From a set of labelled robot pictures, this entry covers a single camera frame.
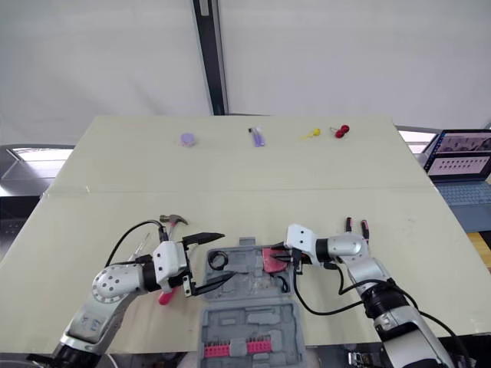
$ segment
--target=laptop keyboard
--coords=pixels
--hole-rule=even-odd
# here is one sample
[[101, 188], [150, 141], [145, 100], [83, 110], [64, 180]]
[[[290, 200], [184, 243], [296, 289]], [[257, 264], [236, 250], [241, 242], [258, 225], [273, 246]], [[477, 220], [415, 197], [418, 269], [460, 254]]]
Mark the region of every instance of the laptop keyboard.
[[491, 204], [491, 188], [486, 182], [438, 186], [438, 190], [449, 205]]

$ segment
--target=purple object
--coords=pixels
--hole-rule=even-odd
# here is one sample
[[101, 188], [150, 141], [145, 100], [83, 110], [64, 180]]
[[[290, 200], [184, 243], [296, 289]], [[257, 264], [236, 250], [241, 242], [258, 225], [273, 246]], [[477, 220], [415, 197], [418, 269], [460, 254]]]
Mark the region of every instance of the purple object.
[[254, 142], [255, 147], [263, 147], [266, 144], [258, 127], [249, 128], [249, 132], [252, 134], [252, 141]]
[[196, 139], [192, 133], [181, 134], [181, 144], [186, 147], [192, 147], [196, 144]]

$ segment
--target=hammer head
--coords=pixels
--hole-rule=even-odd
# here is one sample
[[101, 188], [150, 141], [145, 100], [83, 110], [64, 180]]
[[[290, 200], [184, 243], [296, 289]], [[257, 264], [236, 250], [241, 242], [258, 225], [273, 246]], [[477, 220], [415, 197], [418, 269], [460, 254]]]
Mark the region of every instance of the hammer head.
[[182, 222], [185, 225], [188, 225], [188, 222], [184, 217], [179, 215], [160, 215], [160, 222], [170, 222], [171, 224], [177, 224], [178, 222]]

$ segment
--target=laptop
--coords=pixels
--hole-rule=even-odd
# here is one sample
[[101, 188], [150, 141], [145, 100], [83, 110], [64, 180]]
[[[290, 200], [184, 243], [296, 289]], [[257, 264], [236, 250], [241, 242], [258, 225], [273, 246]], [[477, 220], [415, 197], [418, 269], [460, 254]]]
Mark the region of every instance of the laptop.
[[466, 232], [491, 230], [491, 130], [444, 130], [424, 169]]

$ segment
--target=laptop screen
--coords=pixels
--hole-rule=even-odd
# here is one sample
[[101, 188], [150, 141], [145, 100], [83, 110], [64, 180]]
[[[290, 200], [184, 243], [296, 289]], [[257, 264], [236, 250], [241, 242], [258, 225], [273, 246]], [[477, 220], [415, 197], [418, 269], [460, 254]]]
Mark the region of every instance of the laptop screen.
[[486, 179], [491, 173], [491, 130], [444, 130], [424, 169], [433, 181]]

